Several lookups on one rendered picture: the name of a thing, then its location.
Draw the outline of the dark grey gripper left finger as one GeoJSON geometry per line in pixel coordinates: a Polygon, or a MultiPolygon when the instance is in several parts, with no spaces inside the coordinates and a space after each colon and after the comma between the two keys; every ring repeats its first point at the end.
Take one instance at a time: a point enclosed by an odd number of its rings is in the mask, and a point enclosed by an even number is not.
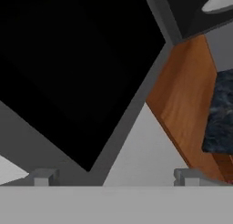
{"type": "Polygon", "coordinates": [[[20,178],[4,184],[4,187],[12,186],[35,186],[49,187],[59,186],[59,170],[57,168],[37,168],[25,178],[20,178]]]}

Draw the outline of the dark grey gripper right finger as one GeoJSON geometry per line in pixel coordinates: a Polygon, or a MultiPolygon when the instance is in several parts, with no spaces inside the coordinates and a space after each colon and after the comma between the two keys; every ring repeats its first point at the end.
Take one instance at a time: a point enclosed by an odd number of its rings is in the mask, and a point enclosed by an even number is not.
{"type": "Polygon", "coordinates": [[[227,182],[208,178],[198,169],[192,168],[175,168],[174,178],[174,185],[181,187],[228,186],[227,182]]]}

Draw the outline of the brown wooden cupboard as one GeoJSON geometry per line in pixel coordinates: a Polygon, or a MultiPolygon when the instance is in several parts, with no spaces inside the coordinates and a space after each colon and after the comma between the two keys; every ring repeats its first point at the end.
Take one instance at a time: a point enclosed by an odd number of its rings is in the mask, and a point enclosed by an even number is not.
{"type": "Polygon", "coordinates": [[[188,167],[233,183],[233,156],[201,149],[216,77],[206,37],[188,39],[172,47],[147,105],[188,167]]]}

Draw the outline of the white round plate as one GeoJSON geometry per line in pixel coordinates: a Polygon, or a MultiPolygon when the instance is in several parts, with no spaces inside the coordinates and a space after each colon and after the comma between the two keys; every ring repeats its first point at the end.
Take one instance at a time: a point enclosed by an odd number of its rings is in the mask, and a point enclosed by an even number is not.
{"type": "Polygon", "coordinates": [[[233,9],[233,0],[208,0],[201,8],[205,14],[218,14],[233,9]]]}

